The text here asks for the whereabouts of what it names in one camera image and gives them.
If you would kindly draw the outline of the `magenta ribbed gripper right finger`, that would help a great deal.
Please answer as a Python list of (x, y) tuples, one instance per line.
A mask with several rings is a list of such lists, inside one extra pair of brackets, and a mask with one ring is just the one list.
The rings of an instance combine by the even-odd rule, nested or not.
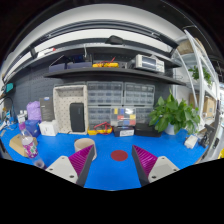
[(136, 166), (139, 182), (142, 186), (153, 183), (179, 170), (167, 157), (156, 157), (136, 145), (132, 146), (132, 157)]

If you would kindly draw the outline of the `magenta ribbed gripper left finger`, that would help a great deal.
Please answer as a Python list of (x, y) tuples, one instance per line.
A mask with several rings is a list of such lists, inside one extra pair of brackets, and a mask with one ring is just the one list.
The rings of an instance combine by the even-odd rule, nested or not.
[(69, 157), (60, 156), (47, 168), (47, 171), (83, 187), (93, 156), (94, 146), (90, 145)]

